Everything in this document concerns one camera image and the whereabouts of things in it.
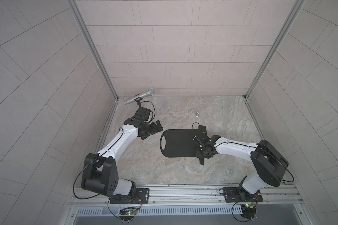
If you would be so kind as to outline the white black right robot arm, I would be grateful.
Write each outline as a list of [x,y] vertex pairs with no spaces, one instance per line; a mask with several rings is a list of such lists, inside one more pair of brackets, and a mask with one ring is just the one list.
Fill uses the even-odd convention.
[[208,137],[206,127],[201,124],[198,132],[193,140],[197,144],[196,154],[202,166],[204,159],[217,154],[239,157],[253,163],[256,172],[245,176],[234,194],[241,201],[253,198],[258,190],[267,185],[278,187],[282,182],[289,163],[270,142],[261,140],[259,143],[245,143],[218,135]]

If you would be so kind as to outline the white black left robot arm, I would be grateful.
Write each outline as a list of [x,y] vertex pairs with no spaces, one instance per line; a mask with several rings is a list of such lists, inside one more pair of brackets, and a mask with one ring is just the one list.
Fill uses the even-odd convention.
[[144,140],[162,131],[163,127],[159,121],[148,124],[132,118],[126,120],[119,133],[107,146],[96,154],[90,153],[86,156],[81,188],[107,197],[122,195],[133,198],[135,184],[119,177],[117,163],[137,137]]

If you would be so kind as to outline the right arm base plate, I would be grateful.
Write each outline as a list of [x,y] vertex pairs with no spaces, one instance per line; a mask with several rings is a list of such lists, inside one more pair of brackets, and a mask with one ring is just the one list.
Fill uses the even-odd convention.
[[239,190],[238,187],[224,187],[219,189],[218,193],[224,196],[226,203],[263,202],[263,196],[260,190],[258,190],[255,194],[250,194],[244,189]]

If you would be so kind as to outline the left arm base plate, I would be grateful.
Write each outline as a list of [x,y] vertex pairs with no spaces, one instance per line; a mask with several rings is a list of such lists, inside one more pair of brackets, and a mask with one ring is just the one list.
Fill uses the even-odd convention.
[[110,204],[139,204],[148,203],[149,188],[132,188],[128,195],[112,195],[110,197]]

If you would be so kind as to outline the black cutting board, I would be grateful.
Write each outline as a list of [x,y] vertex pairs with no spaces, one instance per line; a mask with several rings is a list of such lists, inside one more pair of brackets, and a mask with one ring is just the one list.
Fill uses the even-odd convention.
[[197,157],[198,143],[194,137],[203,138],[206,129],[201,126],[197,129],[168,129],[160,138],[160,149],[165,157]]

